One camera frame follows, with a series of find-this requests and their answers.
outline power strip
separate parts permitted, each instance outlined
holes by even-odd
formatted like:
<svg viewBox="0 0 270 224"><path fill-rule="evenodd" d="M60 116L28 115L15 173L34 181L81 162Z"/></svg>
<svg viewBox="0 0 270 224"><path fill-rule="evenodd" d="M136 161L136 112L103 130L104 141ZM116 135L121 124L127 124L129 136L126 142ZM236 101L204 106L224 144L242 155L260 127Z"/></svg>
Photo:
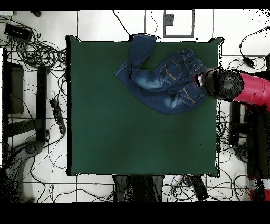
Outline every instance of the power strip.
<svg viewBox="0 0 270 224"><path fill-rule="evenodd" d="M50 104L51 104L51 107L53 108L53 116L56 122L58 123L59 131L61 134L64 135L66 133L66 127L65 127L65 123L64 123L64 119L62 116L59 103L55 99L52 99L50 100Z"/></svg>

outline white tile floor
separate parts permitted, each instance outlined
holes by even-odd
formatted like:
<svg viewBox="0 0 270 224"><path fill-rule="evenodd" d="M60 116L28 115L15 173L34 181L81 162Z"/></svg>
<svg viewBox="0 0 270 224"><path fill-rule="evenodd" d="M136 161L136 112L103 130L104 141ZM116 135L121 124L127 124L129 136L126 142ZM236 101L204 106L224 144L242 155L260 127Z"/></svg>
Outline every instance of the white tile floor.
<svg viewBox="0 0 270 224"><path fill-rule="evenodd" d="M262 12L256 10L195 10L195 36L194 38L163 38L163 10L146 10L146 33L151 33L161 37L162 42L172 41L201 41L207 42L212 37L222 36L225 38L222 49L222 66L227 68L229 63L239 58L239 44L243 37L255 32L265 25L268 25L267 18L262 16ZM115 11L120 20L130 34L144 33L144 10L131 10L131 11ZM181 10L174 12L175 14L181 14ZM15 21L24 23L25 25L35 28L41 33L42 41L50 41L56 44L60 50L66 48L65 37L67 35L78 36L82 41L102 40L102 41L126 41L128 35L113 15L112 11L43 11L40 18L35 17L30 12L16 12L13 16ZM3 37L3 26L0 24L0 38ZM243 54L246 55L268 55L270 53L270 44L267 41L268 33L258 33L247 38L243 43ZM258 61L258 68L262 67L263 61ZM247 66L241 66L240 69L247 72L254 72ZM56 76L60 76L61 72L54 72ZM25 81L29 84L36 83L36 74L33 72L25 72ZM52 92L58 92L57 79L53 75L48 76L47 97L52 98ZM29 86L25 82L24 89L32 88L36 92L35 87ZM28 105L30 112L35 115L35 95L31 91L26 91L24 95L24 101ZM61 98L61 104L63 104L63 110L65 107L64 99ZM229 103L223 102L221 104L221 110L229 115ZM21 115L21 117L29 117L27 111ZM47 118L53 118L50 105L47 105ZM47 126L51 127L54 124L54 120L48 120ZM16 146L25 141L25 139L34 134L34 132L28 132L22 135L18 135L9 139L9 143ZM60 133L57 126L53 126L51 129L51 139L53 142L60 137ZM53 164L48 158L48 150L52 151L50 158L53 162L60 155L67 154L67 138L64 137L53 149L54 145L49 149L44 150L36 157L33 174L36 178L46 183L46 190L40 202L52 202L49 197L49 190L51 191L51 183L53 182L53 199L61 193L64 194L57 197L56 202L91 202L95 197L87 195L86 192L107 197L112 191L112 177L107 175L79 175L78 177L70 177L65 174L65 169L54 168ZM229 174L233 179L237 175L246 174L246 165L240 162L234 155L230 155L229 152L222 154L219 158L221 176L219 178L207 178L207 187L209 188L209 194L212 197L230 197L232 190L229 188L229 177L224 173ZM44 186L37 183L29 174L30 167L33 163L33 159L30 159L24 169L24 191L26 196L34 196L37 199L44 190ZM59 167L66 167L66 156L61 156L56 161L55 165ZM171 184L172 176L166 176L164 184ZM239 187L248 186L246 178L239 178L236 181ZM170 191L169 187L163 188L165 193ZM239 196L241 200L248 200L247 195Z"/></svg>

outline green table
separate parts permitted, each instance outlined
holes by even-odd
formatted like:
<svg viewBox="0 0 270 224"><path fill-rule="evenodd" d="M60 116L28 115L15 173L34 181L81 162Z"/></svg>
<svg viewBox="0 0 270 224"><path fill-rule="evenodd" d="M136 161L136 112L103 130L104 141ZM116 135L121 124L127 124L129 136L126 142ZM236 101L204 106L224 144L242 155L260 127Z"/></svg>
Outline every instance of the green table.
<svg viewBox="0 0 270 224"><path fill-rule="evenodd" d="M161 114L141 103L114 75L128 58L130 42L81 42L73 36L66 40L68 175L218 175L216 100L186 113ZM143 68L152 70L186 48L206 67L215 67L221 44L222 38L157 42Z"/></svg>

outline plug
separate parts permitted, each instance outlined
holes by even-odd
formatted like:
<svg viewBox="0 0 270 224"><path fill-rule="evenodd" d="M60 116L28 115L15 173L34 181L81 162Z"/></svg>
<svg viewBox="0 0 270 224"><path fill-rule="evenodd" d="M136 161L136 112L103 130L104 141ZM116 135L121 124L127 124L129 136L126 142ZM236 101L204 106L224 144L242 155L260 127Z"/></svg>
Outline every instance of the plug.
<svg viewBox="0 0 270 224"><path fill-rule="evenodd" d="M254 62L249 57L243 56L243 60L249 67L254 68Z"/></svg>

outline denim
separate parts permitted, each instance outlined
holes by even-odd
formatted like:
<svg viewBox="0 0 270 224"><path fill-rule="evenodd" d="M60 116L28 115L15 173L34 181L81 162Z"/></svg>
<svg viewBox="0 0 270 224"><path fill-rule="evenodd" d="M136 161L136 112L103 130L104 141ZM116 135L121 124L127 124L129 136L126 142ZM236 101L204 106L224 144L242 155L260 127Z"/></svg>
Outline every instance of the denim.
<svg viewBox="0 0 270 224"><path fill-rule="evenodd" d="M175 52L153 71L141 69L155 43L154 36L135 35L128 60L114 74L137 99L164 114L182 113L203 103L206 89L193 79L205 67L191 49Z"/></svg>

